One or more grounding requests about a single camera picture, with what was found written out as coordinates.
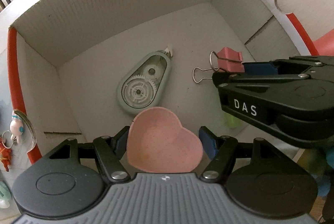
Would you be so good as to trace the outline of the blue gloved hand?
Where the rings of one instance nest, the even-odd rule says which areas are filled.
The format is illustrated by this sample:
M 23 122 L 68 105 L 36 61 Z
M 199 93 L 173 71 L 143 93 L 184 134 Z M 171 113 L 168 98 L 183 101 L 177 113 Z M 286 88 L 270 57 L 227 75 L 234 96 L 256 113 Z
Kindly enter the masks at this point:
M 332 170 L 327 163 L 325 153 L 316 149 L 305 149 L 297 164 L 316 180 L 318 196 L 325 199 L 331 189 L 330 173 Z

